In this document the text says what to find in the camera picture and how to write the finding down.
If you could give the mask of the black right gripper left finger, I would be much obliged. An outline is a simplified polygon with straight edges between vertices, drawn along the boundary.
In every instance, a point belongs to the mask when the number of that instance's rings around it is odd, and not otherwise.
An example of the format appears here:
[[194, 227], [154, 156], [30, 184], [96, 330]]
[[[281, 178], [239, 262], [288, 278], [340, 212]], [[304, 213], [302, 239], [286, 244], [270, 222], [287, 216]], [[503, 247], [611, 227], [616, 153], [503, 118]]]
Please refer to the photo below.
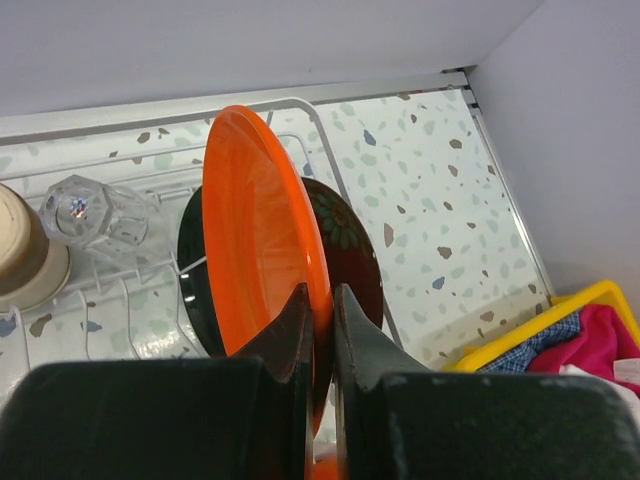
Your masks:
[[307, 479], [308, 290], [230, 357], [40, 366], [1, 415], [5, 479]]

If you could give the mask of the beige steel cup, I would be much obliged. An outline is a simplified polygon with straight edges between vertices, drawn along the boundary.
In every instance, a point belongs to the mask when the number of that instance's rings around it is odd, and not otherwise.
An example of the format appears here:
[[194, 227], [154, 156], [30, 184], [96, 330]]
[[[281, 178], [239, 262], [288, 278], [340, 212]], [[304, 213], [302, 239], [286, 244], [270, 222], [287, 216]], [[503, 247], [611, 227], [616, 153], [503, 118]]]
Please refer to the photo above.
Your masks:
[[35, 210], [1, 187], [1, 312], [33, 309], [53, 298], [71, 271], [69, 249], [47, 237]]

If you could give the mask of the orange plate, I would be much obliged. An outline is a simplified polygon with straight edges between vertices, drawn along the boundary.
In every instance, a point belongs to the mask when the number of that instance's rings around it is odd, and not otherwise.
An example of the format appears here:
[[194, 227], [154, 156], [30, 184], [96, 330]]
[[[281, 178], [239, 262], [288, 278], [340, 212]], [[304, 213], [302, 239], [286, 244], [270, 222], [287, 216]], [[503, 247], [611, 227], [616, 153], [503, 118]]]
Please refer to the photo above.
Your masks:
[[237, 353], [308, 288], [313, 426], [331, 380], [333, 299], [319, 227], [301, 177], [267, 123], [232, 105], [209, 132], [202, 177], [209, 285], [227, 354]]

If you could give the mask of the clear wire dish rack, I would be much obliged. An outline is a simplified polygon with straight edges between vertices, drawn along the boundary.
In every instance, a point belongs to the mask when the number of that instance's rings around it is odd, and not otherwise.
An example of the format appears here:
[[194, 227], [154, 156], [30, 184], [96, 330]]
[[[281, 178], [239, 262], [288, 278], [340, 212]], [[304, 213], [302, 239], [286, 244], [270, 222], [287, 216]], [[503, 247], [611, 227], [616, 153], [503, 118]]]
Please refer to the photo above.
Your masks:
[[1, 385], [65, 361], [223, 352], [209, 292], [201, 185], [211, 115], [7, 145], [1, 183], [61, 247], [66, 273], [1, 310]]

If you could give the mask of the red floral plate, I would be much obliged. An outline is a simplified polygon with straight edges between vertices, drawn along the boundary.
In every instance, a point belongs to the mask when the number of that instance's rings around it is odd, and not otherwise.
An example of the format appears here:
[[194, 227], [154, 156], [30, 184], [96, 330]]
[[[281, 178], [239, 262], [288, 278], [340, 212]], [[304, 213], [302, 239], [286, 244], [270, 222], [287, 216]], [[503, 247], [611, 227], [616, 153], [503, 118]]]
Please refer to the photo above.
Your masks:
[[367, 318], [382, 329], [381, 271], [364, 226], [329, 186], [312, 178], [302, 182], [319, 227], [332, 289], [348, 284]]

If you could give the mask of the orange bowl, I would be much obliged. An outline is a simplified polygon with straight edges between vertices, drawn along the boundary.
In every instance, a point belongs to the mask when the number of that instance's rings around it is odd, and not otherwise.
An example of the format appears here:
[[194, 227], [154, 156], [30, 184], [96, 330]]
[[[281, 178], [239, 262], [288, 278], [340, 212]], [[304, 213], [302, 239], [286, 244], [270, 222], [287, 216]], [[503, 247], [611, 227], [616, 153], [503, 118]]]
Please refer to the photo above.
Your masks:
[[327, 457], [313, 465], [313, 480], [344, 480], [348, 475], [344, 473], [342, 465], [337, 457]]

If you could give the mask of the clear glass cup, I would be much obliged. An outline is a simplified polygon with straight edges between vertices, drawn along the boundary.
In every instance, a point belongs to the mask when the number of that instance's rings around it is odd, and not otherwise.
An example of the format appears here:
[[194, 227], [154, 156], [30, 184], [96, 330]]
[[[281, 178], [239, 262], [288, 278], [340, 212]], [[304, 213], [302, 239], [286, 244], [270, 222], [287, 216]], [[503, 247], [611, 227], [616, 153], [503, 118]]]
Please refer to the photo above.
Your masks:
[[39, 208], [47, 236], [122, 268], [170, 255], [170, 223], [156, 198], [72, 175], [52, 185]]

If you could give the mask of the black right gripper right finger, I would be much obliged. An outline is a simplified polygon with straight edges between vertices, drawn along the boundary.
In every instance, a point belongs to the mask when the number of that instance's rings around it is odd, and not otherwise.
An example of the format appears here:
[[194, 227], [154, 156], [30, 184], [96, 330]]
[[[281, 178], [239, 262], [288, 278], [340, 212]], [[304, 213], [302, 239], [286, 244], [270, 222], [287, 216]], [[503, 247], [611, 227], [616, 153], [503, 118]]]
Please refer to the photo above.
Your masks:
[[342, 479], [635, 479], [639, 432], [602, 380], [436, 372], [334, 294]]

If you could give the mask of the black plate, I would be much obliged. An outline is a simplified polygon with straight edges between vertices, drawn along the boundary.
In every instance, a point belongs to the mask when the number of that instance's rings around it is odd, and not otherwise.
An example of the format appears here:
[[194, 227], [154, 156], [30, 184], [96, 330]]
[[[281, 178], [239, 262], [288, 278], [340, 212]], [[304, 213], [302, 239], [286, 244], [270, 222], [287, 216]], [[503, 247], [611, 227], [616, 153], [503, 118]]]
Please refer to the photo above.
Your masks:
[[226, 356], [209, 286], [202, 224], [202, 188], [184, 209], [177, 240], [183, 303], [197, 339], [209, 356]]

